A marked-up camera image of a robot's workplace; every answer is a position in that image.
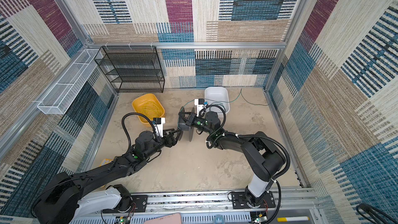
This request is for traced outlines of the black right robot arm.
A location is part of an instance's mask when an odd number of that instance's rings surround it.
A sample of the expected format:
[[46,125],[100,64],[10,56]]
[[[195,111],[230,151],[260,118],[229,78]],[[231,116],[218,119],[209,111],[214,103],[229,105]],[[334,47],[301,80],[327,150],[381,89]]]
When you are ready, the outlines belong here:
[[227,115],[219,105],[205,105],[198,113],[187,112],[182,107],[178,113],[178,127],[184,131],[196,128],[208,133],[208,149],[234,150],[244,154],[254,175],[245,188],[246,203],[259,207],[277,179],[290,167],[287,149],[263,132],[237,134],[224,129]]

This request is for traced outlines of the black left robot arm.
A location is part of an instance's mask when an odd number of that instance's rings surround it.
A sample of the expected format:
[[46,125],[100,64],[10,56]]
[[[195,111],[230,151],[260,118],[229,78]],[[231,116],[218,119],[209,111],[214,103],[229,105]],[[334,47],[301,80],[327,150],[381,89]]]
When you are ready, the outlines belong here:
[[159,128],[153,123],[150,126],[152,129],[143,131],[135,142],[128,138],[127,151],[111,163],[77,174],[62,172],[54,176],[32,204],[31,214],[41,224],[68,224],[83,207],[79,200],[105,184],[138,172],[151,156],[163,147],[175,146],[182,136],[179,129],[157,133]]

